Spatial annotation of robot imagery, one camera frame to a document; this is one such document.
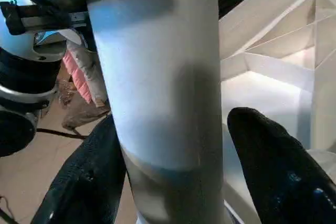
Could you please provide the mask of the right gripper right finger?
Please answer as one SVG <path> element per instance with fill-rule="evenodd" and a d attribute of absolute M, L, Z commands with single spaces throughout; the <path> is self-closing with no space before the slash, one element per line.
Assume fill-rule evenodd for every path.
<path fill-rule="evenodd" d="M 335 183 L 282 125 L 237 107 L 227 126 L 261 223 L 335 223 Z"/>

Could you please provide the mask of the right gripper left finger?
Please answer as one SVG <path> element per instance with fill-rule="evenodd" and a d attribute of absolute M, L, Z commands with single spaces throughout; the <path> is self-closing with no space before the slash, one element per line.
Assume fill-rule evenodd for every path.
<path fill-rule="evenodd" d="M 114 120 L 108 115 L 66 159 L 32 223 L 114 223 L 125 173 Z"/>

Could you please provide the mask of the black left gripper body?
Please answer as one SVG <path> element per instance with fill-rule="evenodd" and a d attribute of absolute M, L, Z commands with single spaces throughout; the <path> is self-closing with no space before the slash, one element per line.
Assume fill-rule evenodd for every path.
<path fill-rule="evenodd" d="M 31 31 L 70 29 L 88 25 L 87 12 L 72 12 L 57 17 L 45 6 L 18 6 L 11 2 L 1 2 L 1 12 L 11 35 L 21 35 Z"/>

